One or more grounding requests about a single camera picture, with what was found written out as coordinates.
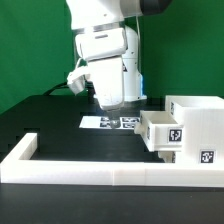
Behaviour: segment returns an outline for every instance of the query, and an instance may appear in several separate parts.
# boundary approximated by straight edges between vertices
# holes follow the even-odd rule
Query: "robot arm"
[[[162,12],[171,0],[67,0],[79,56],[86,67],[68,76],[70,89],[84,89],[92,81],[100,107],[108,112],[112,128],[120,126],[119,109],[124,103],[123,61],[128,43],[124,19]]]

